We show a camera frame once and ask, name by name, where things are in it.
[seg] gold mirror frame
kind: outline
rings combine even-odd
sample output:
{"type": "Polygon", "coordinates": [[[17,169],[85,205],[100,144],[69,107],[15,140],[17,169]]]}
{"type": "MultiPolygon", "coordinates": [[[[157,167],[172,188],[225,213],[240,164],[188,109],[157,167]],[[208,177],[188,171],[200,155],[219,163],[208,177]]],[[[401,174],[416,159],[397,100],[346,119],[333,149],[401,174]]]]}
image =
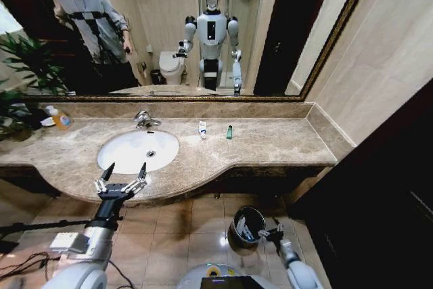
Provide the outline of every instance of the gold mirror frame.
{"type": "Polygon", "coordinates": [[[197,95],[197,96],[140,96],[140,95],[73,95],[26,96],[25,102],[303,102],[337,43],[346,23],[350,19],[359,0],[346,0],[319,57],[310,71],[309,77],[299,95],[256,96],[256,95],[197,95]]]}

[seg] toilet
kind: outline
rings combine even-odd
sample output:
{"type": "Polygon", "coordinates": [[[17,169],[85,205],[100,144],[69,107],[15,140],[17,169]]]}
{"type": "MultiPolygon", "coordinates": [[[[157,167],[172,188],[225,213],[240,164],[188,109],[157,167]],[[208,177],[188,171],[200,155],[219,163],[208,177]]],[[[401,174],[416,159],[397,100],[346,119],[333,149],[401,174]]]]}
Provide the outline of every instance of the toilet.
{"type": "Polygon", "coordinates": [[[180,85],[185,70],[185,58],[174,58],[175,53],[162,51],[160,54],[160,71],[167,80],[167,85],[180,85]]]}

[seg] gray hoodie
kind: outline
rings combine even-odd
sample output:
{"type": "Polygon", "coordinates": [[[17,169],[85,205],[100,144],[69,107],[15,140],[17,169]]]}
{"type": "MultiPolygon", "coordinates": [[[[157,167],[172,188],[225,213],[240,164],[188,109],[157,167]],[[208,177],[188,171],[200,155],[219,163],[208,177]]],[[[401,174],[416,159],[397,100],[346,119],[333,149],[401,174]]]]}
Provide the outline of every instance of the gray hoodie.
{"type": "MultiPolygon", "coordinates": [[[[66,14],[74,12],[83,13],[85,18],[92,19],[90,13],[86,12],[106,12],[119,30],[127,30],[128,24],[124,17],[120,15],[110,3],[110,0],[53,0],[54,14],[63,24],[67,24],[66,14]]],[[[105,18],[96,19],[100,37],[106,49],[109,49],[121,62],[127,62],[127,56],[123,50],[123,44],[118,35],[105,18]]],[[[84,20],[74,19],[74,23],[81,33],[81,37],[93,58],[93,61],[100,63],[99,45],[97,37],[91,32],[89,25],[84,20]]]]}

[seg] dark door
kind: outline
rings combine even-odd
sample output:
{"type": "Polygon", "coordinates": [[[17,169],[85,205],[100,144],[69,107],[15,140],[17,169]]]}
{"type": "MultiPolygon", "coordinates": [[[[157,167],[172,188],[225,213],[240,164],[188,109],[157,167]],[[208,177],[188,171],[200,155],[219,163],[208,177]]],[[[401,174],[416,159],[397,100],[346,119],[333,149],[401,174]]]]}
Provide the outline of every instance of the dark door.
{"type": "Polygon", "coordinates": [[[91,93],[92,85],[85,82],[94,74],[89,52],[79,35],[56,20],[53,0],[1,1],[28,36],[48,42],[56,64],[65,68],[63,75],[69,90],[91,93]]]}
{"type": "Polygon", "coordinates": [[[433,80],[290,208],[332,288],[431,288],[433,80]]]}
{"type": "Polygon", "coordinates": [[[323,0],[275,0],[255,95],[283,95],[323,0]]]}

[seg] faucet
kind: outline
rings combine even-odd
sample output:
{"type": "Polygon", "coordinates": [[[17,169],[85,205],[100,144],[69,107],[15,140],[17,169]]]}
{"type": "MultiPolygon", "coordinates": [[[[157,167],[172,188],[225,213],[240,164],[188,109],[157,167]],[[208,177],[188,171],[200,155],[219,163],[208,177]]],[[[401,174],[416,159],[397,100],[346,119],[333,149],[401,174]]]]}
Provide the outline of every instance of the faucet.
{"type": "Polygon", "coordinates": [[[161,125],[161,121],[154,120],[150,117],[149,113],[146,111],[140,111],[134,118],[134,121],[137,122],[137,129],[141,129],[142,127],[156,127],[161,125]]]}

